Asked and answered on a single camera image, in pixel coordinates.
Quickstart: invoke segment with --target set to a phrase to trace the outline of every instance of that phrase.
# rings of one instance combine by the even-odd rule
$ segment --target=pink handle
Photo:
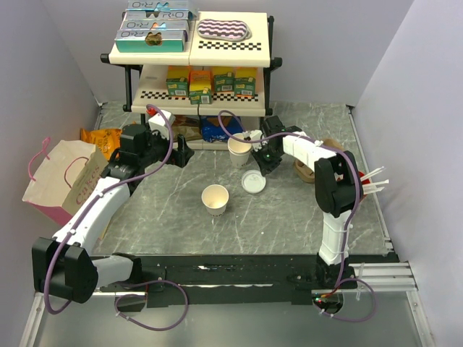
[[[46,137],[44,141],[42,141],[42,150],[37,153],[36,155],[34,155],[32,157],[32,159],[30,160],[29,164],[27,165],[27,173],[29,174],[29,178],[32,179],[33,181],[37,181],[34,176],[32,176],[31,172],[30,172],[30,166],[32,165],[32,162],[40,155],[40,154],[45,154],[45,157],[50,160],[50,157],[48,156],[47,152],[46,152],[46,148],[48,147],[48,145],[50,145],[50,140],[51,138],[50,137]]]
[[[73,163],[75,163],[76,161],[78,161],[79,159],[87,159],[87,161],[85,161],[85,163],[88,162],[88,158],[87,157],[79,157],[79,158],[75,158],[72,163],[69,164],[69,166],[66,168],[66,171],[64,172],[64,181],[66,182],[66,184],[68,185],[69,188],[72,188],[72,186],[69,184],[69,182],[67,181],[66,179],[66,175],[67,175],[67,171],[69,170],[69,168],[71,167],[71,165]]]

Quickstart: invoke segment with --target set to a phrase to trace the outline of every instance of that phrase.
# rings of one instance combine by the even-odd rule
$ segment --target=pink bag
[[[90,143],[60,141],[47,153],[49,143],[50,137],[47,137],[42,142],[42,150],[29,162],[30,182],[22,201],[63,226],[92,194],[108,162],[98,147]],[[30,166],[42,153],[45,158],[32,175]]]

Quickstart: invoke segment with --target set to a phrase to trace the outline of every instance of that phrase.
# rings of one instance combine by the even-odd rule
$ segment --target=marble table
[[[120,103],[107,105],[101,127],[139,121],[138,114],[121,109]],[[338,140],[365,170],[346,106],[277,102],[273,109],[287,126],[297,125],[314,138]],[[241,187],[242,174],[258,168],[252,157],[244,169],[236,169],[227,151],[196,151],[186,168],[165,166],[143,180],[112,218],[94,254],[315,254],[323,216],[314,186],[299,179],[293,161],[285,155],[278,169],[267,175],[265,189],[252,195]],[[201,192],[209,184],[229,190],[229,204],[221,217],[207,214],[201,202]],[[367,197],[349,235],[352,254],[387,253],[380,220],[375,200]]]

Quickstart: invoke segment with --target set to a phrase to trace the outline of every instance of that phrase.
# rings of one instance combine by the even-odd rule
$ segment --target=orange snack bag
[[[97,145],[106,160],[109,160],[114,150],[121,147],[121,132],[121,129],[99,129],[91,132],[81,129],[80,139]]]

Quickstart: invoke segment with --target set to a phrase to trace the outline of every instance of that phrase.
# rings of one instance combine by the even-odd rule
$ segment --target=paper cup
[[[224,186],[213,184],[203,190],[201,200],[211,215],[219,216],[225,212],[229,192]]]
[[[234,134],[233,136],[244,139],[245,136],[242,133]],[[249,153],[251,152],[252,145],[250,143],[243,143],[229,138],[227,142],[230,152],[231,164],[235,168],[242,168],[246,166],[247,159],[249,159]]]

